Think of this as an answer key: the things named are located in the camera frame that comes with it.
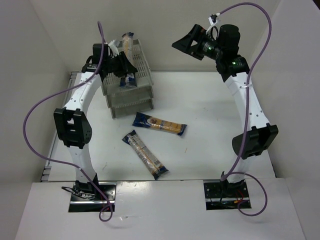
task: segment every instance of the white wall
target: white wall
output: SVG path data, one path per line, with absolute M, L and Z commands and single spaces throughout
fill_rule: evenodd
M 171 47 L 194 26 L 207 28 L 210 14 L 241 0 L 31 0 L 70 71 L 78 71 L 100 42 L 97 20 L 110 41 L 133 31 L 140 38 L 152 70 L 209 70 L 215 63 L 199 61 Z M 270 14 L 279 0 L 255 0 Z M 267 25 L 264 15 L 251 6 L 225 13 L 223 24 L 236 24 L 241 32 L 240 54 L 249 58 Z
M 0 235 L 15 238 L 31 183 L 45 164 L 26 146 L 22 125 L 27 111 L 41 98 L 65 88 L 67 68 L 27 0 L 0 0 Z M 56 98 L 29 120 L 32 144 L 47 154 L 53 137 Z
M 282 0 L 272 22 L 271 41 L 253 80 L 267 117 L 279 128 L 269 149 L 276 174 L 287 178 L 307 240 L 318 240 L 320 10 L 312 0 Z

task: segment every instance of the purple cable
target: purple cable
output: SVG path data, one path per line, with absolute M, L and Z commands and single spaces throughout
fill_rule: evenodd
M 260 9 L 260 10 L 264 13 L 264 15 L 266 16 L 266 19 L 267 19 L 268 25 L 269 25 L 268 36 L 267 36 L 267 38 L 266 38 L 265 44 L 264 44 L 261 52 L 259 53 L 259 55 L 256 57 L 255 61 L 253 62 L 252 66 L 251 66 L 251 69 L 250 69 L 250 71 L 249 71 L 249 73 L 248 73 L 248 76 L 247 76 L 247 79 L 246 79 L 246 85 L 248 86 L 249 83 L 250 83 L 250 77 L 251 77 L 251 74 L 252 74 L 252 72 L 253 72 L 253 69 L 255 68 L 257 62 L 259 61 L 261 55 L 262 55 L 262 54 L 264 53 L 264 51 L 266 50 L 267 45 L 268 45 L 268 43 L 269 43 L 269 40 L 270 40 L 270 37 L 271 37 L 271 31 L 272 31 L 272 23 L 271 23 L 271 19 L 270 19 L 270 16 L 268 15 L 267 11 L 266 11 L 263 7 L 261 7 L 260 5 L 258 5 L 258 4 L 256 4 L 256 3 L 253 3 L 253 2 L 241 2 L 241 3 L 238 3 L 238 4 L 232 5 L 232 6 L 228 7 L 228 8 L 226 8 L 225 10 L 221 11 L 221 12 L 220 12 L 220 15 L 224 14 L 225 12 L 227 12 L 227 11 L 233 9 L 233 8 L 236 8 L 236 7 L 242 6 L 242 5 L 250 5 L 250 6 L 254 6 L 254 7 Z M 262 188 L 262 190 L 263 190 L 263 192 L 264 192 L 264 195 L 265 195 L 265 204 L 264 204 L 264 207 L 262 208 L 262 210 L 259 211 L 258 213 L 255 213 L 255 214 L 247 214 L 247 213 L 244 213 L 242 210 L 240 210 L 239 206 L 240 206 L 241 203 L 238 204 L 238 209 L 239 209 L 239 211 L 240 211 L 242 214 L 244 214 L 244 215 L 246 215 L 246 216 L 252 216 L 252 217 L 253 217 L 253 216 L 257 216 L 257 215 L 261 214 L 261 213 L 266 209 L 266 207 L 267 207 L 268 198 L 267 198 L 266 190 L 265 190 L 265 188 L 262 186 L 262 184 L 259 182 L 259 180 L 258 180 L 256 177 L 254 177 L 254 176 L 252 176 L 252 175 L 250 175 L 250 174 L 248 174 L 248 173 L 233 172 L 233 171 L 235 170 L 237 164 L 239 163 L 240 158 L 241 158 L 241 156 L 242 156 L 242 154 L 243 154 L 243 152 L 244 152 L 244 149 L 245 149 L 245 143 L 246 143 L 246 138 L 247 138 L 247 128 L 248 128 L 248 122 L 249 122 L 249 101 L 250 101 L 250 98 L 249 98 L 249 88 L 247 87 L 247 88 L 246 88 L 245 120 L 244 120 L 244 129 L 243 129 L 243 135 L 242 135 L 242 141 L 241 141 L 240 150 L 239 150 L 238 156 L 237 156 L 234 164 L 232 165 L 231 169 L 228 171 L 228 173 L 227 173 L 226 175 L 223 175 L 223 174 L 222 174 L 220 180 L 221 180 L 221 181 L 224 181 L 224 180 L 226 180 L 230 175 L 233 175 L 233 174 L 244 174 L 244 175 L 247 175 L 247 176 L 253 178 L 254 180 L 256 180 L 256 181 L 258 182 L 258 184 L 261 186 L 261 188 Z
M 37 152 L 30 144 L 29 140 L 28 140 L 28 137 L 27 137 L 27 132 L 26 132 L 26 126 L 27 126 L 27 121 L 28 121 L 28 118 L 30 117 L 31 113 L 36 109 L 36 107 L 38 107 L 40 104 L 42 104 L 43 102 L 47 101 L 48 99 L 51 99 L 57 95 L 60 95 L 60 94 L 63 94 L 63 93 L 66 93 L 66 92 L 69 92 L 73 89 L 76 89 L 76 88 L 79 88 L 81 86 L 83 86 L 84 84 L 86 84 L 87 82 L 89 82 L 96 74 L 98 74 L 99 70 L 100 70 L 100 67 L 101 67 L 101 63 L 102 63 L 102 59 L 103 59 L 103 55 L 104 55 L 104 49 L 105 49 L 105 45 L 104 45 L 104 42 L 105 42 L 105 38 L 104 38 L 104 30 L 101 26 L 101 23 L 100 21 L 98 21 L 98 28 L 99 28 L 99 32 L 100 32 L 100 35 L 101 35 L 101 39 L 102 39 L 102 48 L 101 48 L 101 54 L 100 54 L 100 60 L 99 60 L 99 63 L 98 63 L 98 66 L 96 68 L 96 70 L 94 71 L 94 73 L 84 82 L 76 85 L 76 86 L 73 86 L 73 87 L 70 87 L 68 89 L 65 89 L 65 90 L 62 90 L 62 91 L 59 91 L 57 93 L 54 93 L 54 94 L 51 94 L 47 97 L 45 97 L 44 99 L 40 100 L 39 102 L 37 102 L 30 110 L 29 112 L 26 114 L 25 118 L 24 118 L 24 121 L 23 121 L 23 137 L 24 137 L 24 140 L 27 144 L 27 146 L 30 148 L 30 150 L 35 154 L 37 155 L 38 157 L 44 159 L 44 160 L 48 160 L 48 161 L 51 161 L 51 162 L 54 162 L 54 163 L 58 163 L 58 164 L 66 164 L 66 165 L 70 165 L 70 166 L 73 166 L 77 169 L 79 169 L 83 175 L 88 179 L 88 181 L 93 185 L 93 187 L 101 194 L 101 196 L 106 200 L 107 202 L 107 206 L 103 207 L 101 210 L 100 210 L 100 213 L 99 213 L 99 219 L 102 221 L 102 222 L 108 222 L 112 216 L 113 216 L 113 207 L 112 207 L 112 204 L 110 203 L 108 197 L 98 188 L 98 186 L 90 179 L 90 177 L 86 174 L 86 172 L 84 170 L 82 170 L 78 165 L 74 164 L 74 163 L 71 163 L 71 162 L 66 162 L 66 161 L 60 161 L 60 160 L 54 160 L 54 159 L 51 159 L 49 157 L 46 157 L 46 156 L 43 156 L 42 154 L 40 154 L 39 152 Z M 102 219 L 101 217 L 101 214 L 107 209 L 107 208 L 110 208 L 110 217 L 108 219 Z

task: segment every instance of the purple hose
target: purple hose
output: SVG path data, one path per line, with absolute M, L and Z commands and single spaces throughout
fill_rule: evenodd
M 37 155 L 38 157 L 44 159 L 44 160 L 48 160 L 48 161 L 51 161 L 51 162 L 54 162 L 54 163 L 58 163 L 58 164 L 66 164 L 66 165 L 70 165 L 70 166 L 73 166 L 77 169 L 79 169 L 83 175 L 88 179 L 88 181 L 93 185 L 93 187 L 101 194 L 101 196 L 106 200 L 107 202 L 107 206 L 103 207 L 101 210 L 100 210 L 100 213 L 99 213 L 99 219 L 102 221 L 102 222 L 108 222 L 112 216 L 113 216 L 113 207 L 112 207 L 112 204 L 110 203 L 108 197 L 98 188 L 98 186 L 90 179 L 90 177 L 85 173 L 85 171 L 83 171 L 78 165 L 74 164 L 74 163 L 71 163 L 71 162 L 66 162 L 66 161 L 59 161 L 59 160 L 54 160 L 54 159 L 51 159 L 49 157 L 46 157 L 46 156 L 43 156 L 42 154 L 38 153 L 30 144 L 29 140 L 28 140 L 28 137 L 27 137 L 27 132 L 26 132 L 26 126 L 27 126 L 27 121 L 28 121 L 28 118 L 30 117 L 31 113 L 35 110 L 35 108 L 37 106 L 39 106 L 40 104 L 42 104 L 43 102 L 45 102 L 46 100 L 48 99 L 51 99 L 59 94 L 63 94 L 63 93 L 66 93 L 66 92 L 69 92 L 73 89 L 76 89 L 76 88 L 79 88 L 81 87 L 82 85 L 86 84 L 87 82 L 89 82 L 96 74 L 98 74 L 99 70 L 100 70 L 100 67 L 101 67 L 101 63 L 102 63 L 102 59 L 103 59 L 103 54 L 104 54 L 104 49 L 105 49 L 105 45 L 104 45 L 104 42 L 105 42 L 105 39 L 104 39 L 104 30 L 101 26 L 101 23 L 98 21 L 98 28 L 99 28 L 99 32 L 100 32 L 100 35 L 101 35 L 101 39 L 102 39 L 102 48 L 101 48 L 101 55 L 100 55 L 100 60 L 99 60 L 99 63 L 98 63 L 98 66 L 96 68 L 96 70 L 94 71 L 94 73 L 83 83 L 80 83 L 76 86 L 73 86 L 73 87 L 70 87 L 68 89 L 65 89 L 65 90 L 62 90 L 62 91 L 59 91 L 57 93 L 54 93 L 54 94 L 51 94 L 47 97 L 45 97 L 44 99 L 40 100 L 39 102 L 37 102 L 30 110 L 29 112 L 26 114 L 25 118 L 24 118 L 24 121 L 23 121 L 23 137 L 24 137 L 24 140 L 27 144 L 27 146 L 30 148 L 30 150 L 35 154 Z M 101 217 L 101 214 L 102 212 L 104 212 L 108 207 L 110 207 L 110 217 L 108 219 L 102 219 Z
M 242 6 L 242 5 L 250 5 L 250 6 L 254 6 L 254 7 L 260 9 L 260 10 L 264 13 L 264 15 L 266 16 L 266 19 L 267 19 L 268 25 L 269 25 L 268 36 L 267 36 L 267 38 L 266 38 L 265 44 L 264 44 L 261 52 L 259 53 L 259 55 L 258 55 L 258 56 L 256 57 L 256 59 L 254 60 L 252 66 L 251 66 L 251 69 L 250 69 L 250 71 L 249 71 L 249 73 L 248 73 L 248 77 L 247 77 L 247 79 L 246 79 L 246 85 L 249 85 L 252 71 L 253 71 L 253 69 L 255 68 L 257 62 L 259 61 L 261 55 L 262 55 L 262 54 L 264 53 L 264 51 L 266 50 L 266 47 L 267 47 L 267 45 L 268 45 L 268 43 L 269 43 L 269 40 L 270 40 L 270 37 L 271 37 L 271 31 L 272 31 L 272 24 L 271 24 L 270 16 L 268 15 L 267 11 L 266 11 L 263 7 L 261 7 L 260 5 L 258 5 L 258 4 L 256 4 L 256 3 L 253 3 L 253 2 L 241 2 L 241 3 L 238 3 L 238 4 L 232 5 L 232 6 L 228 7 L 228 8 L 226 8 L 225 10 L 221 11 L 221 12 L 220 12 L 220 15 L 224 14 L 225 12 L 227 12 L 227 11 L 233 9 L 233 8 L 236 8 L 236 7 Z M 233 171 L 235 170 L 237 164 L 239 163 L 240 158 L 241 158 L 241 156 L 242 156 L 242 154 L 243 154 L 243 152 L 244 152 L 244 148 L 245 148 L 245 143 L 246 143 L 246 138 L 247 138 L 247 130 L 248 130 L 247 128 L 248 128 L 248 122 L 249 122 L 249 100 L 250 100 L 250 98 L 249 98 L 249 88 L 247 87 L 247 88 L 246 88 L 245 120 L 244 120 L 244 129 L 243 129 L 243 135 L 242 135 L 242 141 L 241 141 L 240 150 L 239 150 L 238 156 L 237 156 L 234 164 L 232 165 L 231 169 L 228 171 L 228 173 L 227 173 L 226 175 L 222 175 L 220 180 L 221 180 L 221 181 L 224 181 L 224 180 L 226 180 L 230 175 L 233 175 L 233 174 L 244 174 L 244 175 L 247 175 L 247 176 L 249 176 L 249 177 L 251 177 L 251 178 L 253 178 L 254 180 L 257 181 L 257 183 L 261 186 L 261 188 L 262 188 L 262 190 L 263 190 L 263 192 L 264 192 L 264 195 L 265 195 L 265 203 L 264 203 L 264 207 L 262 208 L 262 210 L 259 211 L 259 212 L 257 212 L 257 213 L 255 213 L 255 214 L 247 214 L 247 213 L 243 212 L 242 210 L 240 210 L 240 204 L 241 204 L 241 203 L 238 204 L 238 209 L 239 209 L 239 211 L 240 211 L 242 214 L 244 214 L 244 215 L 246 215 L 246 216 L 254 217 L 254 216 L 257 216 L 257 215 L 261 214 L 261 213 L 266 209 L 266 207 L 267 207 L 268 197 L 267 197 L 266 190 L 265 190 L 265 188 L 263 187 L 263 185 L 259 182 L 259 180 L 258 180 L 256 177 L 254 177 L 254 176 L 252 176 L 252 175 L 250 175 L 250 174 L 248 174 L 248 173 L 243 173 L 243 172 L 238 172 L 238 171 L 233 172 Z

